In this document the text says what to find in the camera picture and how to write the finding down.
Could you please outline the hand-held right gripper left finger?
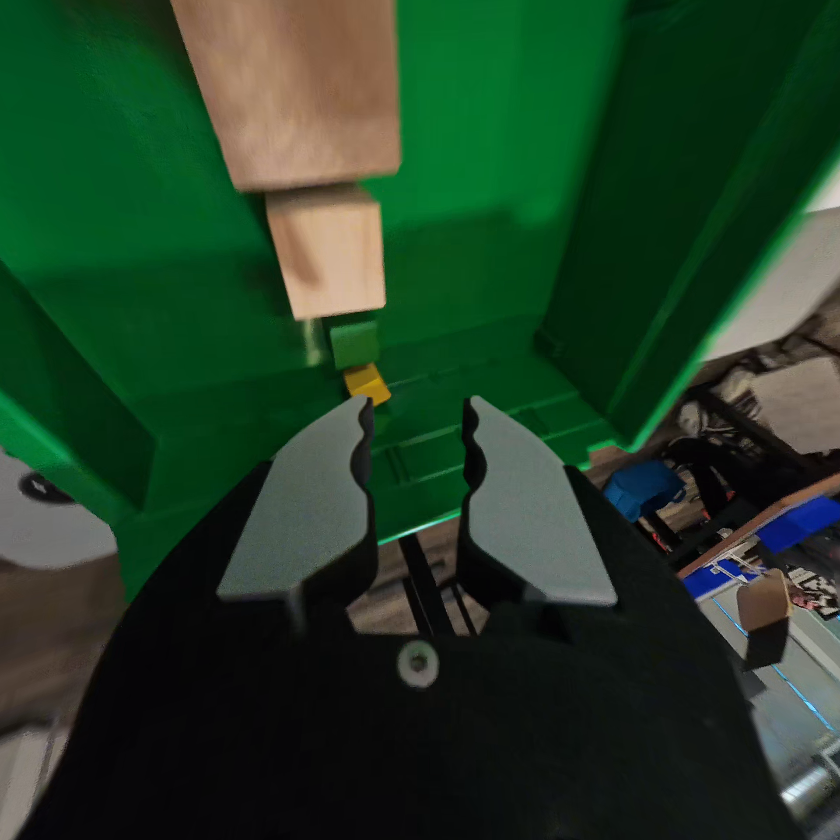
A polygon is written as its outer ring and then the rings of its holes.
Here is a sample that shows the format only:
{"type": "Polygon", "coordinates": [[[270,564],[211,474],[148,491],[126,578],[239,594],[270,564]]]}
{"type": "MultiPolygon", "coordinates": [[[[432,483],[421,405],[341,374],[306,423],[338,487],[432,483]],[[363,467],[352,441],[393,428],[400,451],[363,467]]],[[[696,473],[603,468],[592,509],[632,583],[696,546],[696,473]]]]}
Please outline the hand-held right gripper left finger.
{"type": "Polygon", "coordinates": [[[218,585],[220,600],[346,607],[372,586],[373,408],[370,397],[353,396],[276,453],[218,585]]]}

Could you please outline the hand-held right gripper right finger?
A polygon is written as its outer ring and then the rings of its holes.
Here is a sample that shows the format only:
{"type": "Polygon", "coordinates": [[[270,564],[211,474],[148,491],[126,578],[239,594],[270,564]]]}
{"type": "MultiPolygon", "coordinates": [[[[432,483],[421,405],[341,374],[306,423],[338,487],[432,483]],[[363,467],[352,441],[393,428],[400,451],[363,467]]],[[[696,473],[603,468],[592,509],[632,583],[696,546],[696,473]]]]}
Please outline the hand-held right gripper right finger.
{"type": "Polygon", "coordinates": [[[617,595],[573,488],[571,469],[486,399],[465,399],[468,487],[457,574],[480,604],[613,607],[617,595]]]}

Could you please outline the yellow cube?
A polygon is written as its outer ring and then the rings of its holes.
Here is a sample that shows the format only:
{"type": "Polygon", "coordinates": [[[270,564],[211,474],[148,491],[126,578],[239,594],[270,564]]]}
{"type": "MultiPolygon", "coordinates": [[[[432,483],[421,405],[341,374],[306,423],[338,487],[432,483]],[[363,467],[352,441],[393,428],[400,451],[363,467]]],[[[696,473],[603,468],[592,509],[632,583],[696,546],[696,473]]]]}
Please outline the yellow cube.
{"type": "Polygon", "coordinates": [[[375,363],[361,364],[342,371],[342,378],[349,397],[364,396],[373,406],[388,402],[392,393],[375,363]]]}

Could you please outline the green cube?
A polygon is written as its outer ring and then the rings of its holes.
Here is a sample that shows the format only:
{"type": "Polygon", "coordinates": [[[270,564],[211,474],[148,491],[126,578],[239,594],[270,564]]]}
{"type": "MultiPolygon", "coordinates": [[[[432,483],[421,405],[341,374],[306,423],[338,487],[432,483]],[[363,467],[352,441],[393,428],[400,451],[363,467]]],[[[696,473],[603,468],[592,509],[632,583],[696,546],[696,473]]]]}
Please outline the green cube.
{"type": "Polygon", "coordinates": [[[381,346],[375,319],[331,321],[329,343],[338,371],[373,364],[380,358],[381,346]]]}

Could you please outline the medium wooden cube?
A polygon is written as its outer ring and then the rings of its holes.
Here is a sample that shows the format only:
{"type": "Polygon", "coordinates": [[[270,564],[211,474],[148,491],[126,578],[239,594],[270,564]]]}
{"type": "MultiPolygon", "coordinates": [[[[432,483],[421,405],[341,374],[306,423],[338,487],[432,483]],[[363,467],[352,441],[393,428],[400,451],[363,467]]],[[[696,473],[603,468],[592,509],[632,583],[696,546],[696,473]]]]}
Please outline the medium wooden cube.
{"type": "Polygon", "coordinates": [[[265,195],[291,314],[303,322],[385,306],[380,204],[353,183],[265,195]]]}

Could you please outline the green plastic bin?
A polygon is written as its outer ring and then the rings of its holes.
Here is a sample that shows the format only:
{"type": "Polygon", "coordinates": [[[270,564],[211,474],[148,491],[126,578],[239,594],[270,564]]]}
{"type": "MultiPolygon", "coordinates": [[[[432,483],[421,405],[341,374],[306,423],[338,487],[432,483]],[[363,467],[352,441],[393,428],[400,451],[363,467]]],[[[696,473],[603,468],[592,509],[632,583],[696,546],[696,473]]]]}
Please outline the green plastic bin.
{"type": "MultiPolygon", "coordinates": [[[[838,2],[397,2],[402,165],[370,489],[467,492],[463,401],[636,448],[838,154],[838,2]]],[[[170,2],[2,2],[2,446],[107,522],[128,601],[346,398],[230,180],[170,2]]]]}

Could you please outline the large wooden cube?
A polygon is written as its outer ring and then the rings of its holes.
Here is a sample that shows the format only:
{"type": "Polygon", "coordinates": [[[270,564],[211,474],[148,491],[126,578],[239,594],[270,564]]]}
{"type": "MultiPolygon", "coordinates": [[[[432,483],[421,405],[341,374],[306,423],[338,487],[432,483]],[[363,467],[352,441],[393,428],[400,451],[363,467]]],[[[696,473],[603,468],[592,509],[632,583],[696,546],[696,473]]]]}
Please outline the large wooden cube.
{"type": "Polygon", "coordinates": [[[242,193],[393,175],[402,163],[391,1],[172,1],[242,193]]]}

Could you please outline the blue bag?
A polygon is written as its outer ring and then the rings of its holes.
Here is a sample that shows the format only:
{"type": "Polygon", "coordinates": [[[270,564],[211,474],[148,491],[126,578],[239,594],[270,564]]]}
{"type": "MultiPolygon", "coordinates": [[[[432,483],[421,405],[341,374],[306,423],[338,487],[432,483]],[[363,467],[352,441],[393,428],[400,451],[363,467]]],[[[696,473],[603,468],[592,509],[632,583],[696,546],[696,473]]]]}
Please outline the blue bag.
{"type": "Polygon", "coordinates": [[[686,483],[664,461],[653,459],[614,472],[602,492],[628,522],[636,523],[681,501],[686,483]]]}

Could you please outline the small cardboard piece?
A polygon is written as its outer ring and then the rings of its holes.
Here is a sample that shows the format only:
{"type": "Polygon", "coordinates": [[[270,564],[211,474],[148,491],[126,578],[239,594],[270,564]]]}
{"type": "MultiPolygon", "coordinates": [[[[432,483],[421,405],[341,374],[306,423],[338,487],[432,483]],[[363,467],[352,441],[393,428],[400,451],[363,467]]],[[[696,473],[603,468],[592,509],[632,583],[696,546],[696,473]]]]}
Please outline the small cardboard piece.
{"type": "Polygon", "coordinates": [[[789,621],[793,611],[788,580],[778,569],[767,570],[754,581],[740,586],[736,601],[740,625],[747,635],[789,621]]]}

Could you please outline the black metal desk frame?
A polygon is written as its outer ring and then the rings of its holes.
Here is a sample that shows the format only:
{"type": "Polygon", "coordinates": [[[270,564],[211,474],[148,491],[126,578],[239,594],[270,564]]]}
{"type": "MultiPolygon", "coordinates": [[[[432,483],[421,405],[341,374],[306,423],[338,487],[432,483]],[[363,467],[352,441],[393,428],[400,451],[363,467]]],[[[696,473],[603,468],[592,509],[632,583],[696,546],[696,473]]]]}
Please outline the black metal desk frame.
{"type": "Polygon", "coordinates": [[[407,569],[407,575],[402,578],[402,586],[419,636],[429,638],[456,635],[442,596],[442,592],[446,591],[452,595],[467,634],[477,636],[476,625],[469,614],[456,578],[451,576],[441,584],[437,582],[415,533],[402,536],[397,543],[407,569]]]}

